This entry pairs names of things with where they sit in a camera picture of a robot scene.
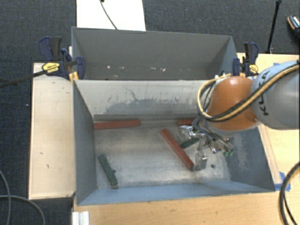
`gray bin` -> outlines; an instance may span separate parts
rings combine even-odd
[[[257,129],[237,134],[232,157],[206,151],[208,166],[191,172],[159,134],[186,139],[176,120],[197,115],[207,79],[231,71],[232,37],[168,32],[72,29],[73,56],[84,56],[74,85],[78,205],[170,200],[274,191]],[[94,130],[96,121],[139,119],[139,127]],[[111,187],[97,156],[116,170]],[[192,160],[195,146],[186,149]]]

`wooden block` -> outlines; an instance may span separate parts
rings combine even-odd
[[[182,126],[182,125],[187,125],[191,126],[192,122],[195,120],[195,118],[186,118],[186,119],[179,119],[177,120],[177,125]]]
[[[188,169],[192,169],[194,167],[193,161],[188,157],[188,155],[184,152],[184,150],[180,147],[177,141],[172,137],[167,129],[161,130],[161,135],[168,142],[171,148],[176,152],[179,158],[183,161],[183,163],[187,166]]]
[[[109,122],[96,122],[94,123],[94,129],[112,129],[112,128],[131,128],[138,127],[141,125],[139,120],[119,120]]]

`dark carpet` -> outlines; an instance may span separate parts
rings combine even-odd
[[[265,52],[276,0],[143,0],[147,30],[232,35],[238,52],[255,42]],[[272,42],[273,53],[299,54],[286,17],[299,16],[300,0],[282,0]],[[61,36],[71,44],[76,25],[75,0],[0,0],[0,77],[14,79],[31,72],[38,41]],[[30,81],[0,89],[0,169],[13,195],[26,197],[30,151]],[[0,181],[0,195],[6,191]],[[71,200],[38,201],[48,225],[70,223]],[[7,215],[0,200],[0,224]],[[11,224],[42,224],[29,205],[13,201]]]

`clamp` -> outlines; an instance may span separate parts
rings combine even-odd
[[[78,78],[83,79],[85,74],[83,56],[78,56],[75,61],[72,61],[72,56],[67,49],[60,49],[61,40],[61,37],[44,37],[39,41],[39,52],[46,58],[47,62],[51,62],[43,65],[42,69],[48,76],[59,76],[69,80],[69,75],[73,72],[71,67],[76,65]]]
[[[244,43],[245,55],[243,63],[238,58],[233,59],[232,74],[234,76],[256,76],[258,75],[258,67],[255,61],[258,57],[258,47],[255,43]]]

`cable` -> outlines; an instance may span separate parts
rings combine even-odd
[[[210,120],[213,122],[216,122],[216,121],[220,122],[220,121],[228,120],[228,119],[240,114],[244,110],[246,110],[249,105],[251,105],[259,96],[261,96],[263,93],[265,93],[280,78],[282,78],[283,76],[285,76],[293,71],[296,71],[298,69],[299,69],[299,61],[297,61],[295,64],[289,66],[285,70],[275,74],[266,83],[264,83],[261,87],[259,87],[257,90],[255,90],[252,94],[250,94],[250,96],[248,96],[246,99],[240,101],[238,104],[231,107],[226,112],[223,112],[222,114],[219,114],[216,116],[210,116],[204,111],[204,109],[202,108],[201,102],[200,102],[200,98],[201,98],[202,91],[204,90],[204,88],[206,86],[208,86],[211,83],[214,83],[218,79],[225,78],[226,76],[221,76],[219,78],[209,80],[198,91],[198,100],[197,101],[198,101],[200,115],[202,115],[206,120]]]
[[[46,225],[46,219],[45,219],[45,216],[44,216],[44,213],[43,211],[40,209],[40,207],[34,203],[33,201],[27,199],[27,198],[24,198],[24,197],[19,197],[19,196],[13,196],[10,194],[10,191],[9,191],[9,186],[8,186],[8,182],[4,176],[4,174],[2,173],[2,171],[0,170],[0,176],[5,184],[5,187],[6,187],[6,190],[7,190],[7,195],[0,195],[0,199],[1,198],[8,198],[8,215],[7,215],[7,225],[10,224],[10,217],[11,217],[11,199],[14,198],[14,199],[17,199],[17,200],[21,200],[21,201],[24,201],[24,202],[27,202],[27,203],[30,203],[33,207],[35,207],[39,214],[41,215],[42,219],[43,219],[43,225]]]
[[[214,83],[212,83],[211,85],[208,85],[209,90],[208,90],[208,92],[207,92],[207,94],[206,94],[206,96],[205,96],[205,100],[204,100],[204,102],[203,102],[203,107],[204,107],[204,110],[205,110],[205,111],[206,111],[206,109],[207,109],[207,108],[209,107],[209,105],[210,105],[210,99],[209,99],[209,101],[208,101],[207,104],[206,104],[206,100],[207,100],[208,97],[210,97],[210,92],[212,91],[213,86],[214,86]]]
[[[116,27],[116,25],[114,25],[113,21],[111,20],[110,16],[107,14],[106,9],[105,9],[105,7],[103,6],[102,1],[101,1],[101,0],[99,0],[99,1],[100,1],[101,7],[102,7],[103,11],[105,12],[105,15],[107,16],[108,20],[111,22],[111,24],[113,25],[113,27],[114,27],[116,30],[118,30],[118,28]]]
[[[284,201],[285,201],[285,189],[289,183],[289,180],[291,179],[291,177],[293,176],[293,174],[296,172],[296,170],[299,168],[300,166],[300,161],[294,165],[294,167],[292,167],[292,169],[288,172],[288,174],[286,175],[285,179],[282,182],[281,188],[280,188],[280,192],[279,192],[279,210],[280,210],[280,215],[281,218],[284,222],[285,225],[289,225],[285,216],[285,210],[284,210]],[[286,209],[288,210],[288,214],[291,218],[291,220],[293,221],[293,223],[295,225],[297,225],[297,223],[295,222],[288,206],[287,206],[287,202],[285,201],[285,206]]]
[[[7,197],[8,197],[7,195],[1,195],[0,199],[1,198],[7,198]],[[41,215],[41,217],[43,219],[43,225],[46,225],[46,219],[45,219],[44,213],[43,213],[43,211],[40,209],[40,207],[36,203],[34,203],[33,201],[31,201],[31,200],[29,200],[27,198],[24,198],[24,197],[19,197],[19,196],[12,195],[11,198],[14,198],[14,199],[17,199],[17,200],[21,200],[23,202],[27,202],[30,205],[32,205],[33,207],[35,207],[38,210],[39,214]]]
[[[8,215],[7,215],[7,222],[6,224],[9,225],[10,223],[10,217],[11,217],[11,194],[10,194],[10,190],[9,190],[9,186],[8,186],[8,181],[6,180],[4,174],[2,173],[2,171],[0,170],[0,176],[4,182],[4,185],[6,187],[6,191],[7,191],[7,198],[8,198]]]

